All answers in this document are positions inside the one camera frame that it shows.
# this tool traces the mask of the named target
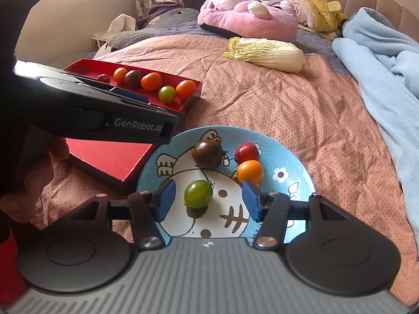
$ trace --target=plush toy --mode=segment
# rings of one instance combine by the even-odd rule
[[[198,25],[227,30],[241,37],[293,42],[298,20],[287,0],[281,8],[258,0],[206,0],[198,15]]]

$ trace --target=white plastic bag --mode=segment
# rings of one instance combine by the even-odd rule
[[[92,39],[98,42],[98,48],[100,48],[103,45],[100,41],[107,42],[115,34],[125,30],[135,30],[135,19],[132,16],[121,14],[112,21],[107,31],[93,34]]]

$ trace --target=green cherry tomato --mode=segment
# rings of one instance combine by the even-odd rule
[[[192,209],[206,207],[212,199],[212,186],[206,180],[196,180],[185,189],[185,206]]]
[[[168,104],[175,100],[176,90],[171,86],[163,86],[158,92],[158,97],[162,102]]]

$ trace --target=human hand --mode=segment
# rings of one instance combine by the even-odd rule
[[[0,197],[0,209],[14,221],[29,222],[36,212],[36,203],[41,197],[44,186],[54,177],[51,154],[59,159],[69,156],[68,145],[64,138],[56,137],[49,149],[37,161],[28,166],[24,187]]]

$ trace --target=red box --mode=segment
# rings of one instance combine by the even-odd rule
[[[176,99],[170,104],[164,104],[158,98],[157,92],[148,92],[143,89],[129,89],[125,85],[117,84],[113,79],[113,73],[119,67],[124,67],[129,71],[136,69],[143,74],[158,72],[140,67],[91,59],[79,60],[65,68],[65,70],[94,79],[100,74],[107,74],[111,78],[111,85],[133,93],[145,95],[151,104],[170,109],[175,114],[187,114],[201,96],[202,83],[190,79],[196,83],[197,89],[188,100],[182,103],[179,99]],[[187,79],[168,73],[158,73],[162,76],[164,85],[173,87],[176,87],[178,83]],[[123,195],[135,191],[140,171],[157,147],[156,145],[142,143],[87,141],[70,138],[67,139],[67,143],[71,153],[70,161],[74,166]]]
[[[135,192],[140,171],[156,145],[67,138],[70,162],[122,195]]]

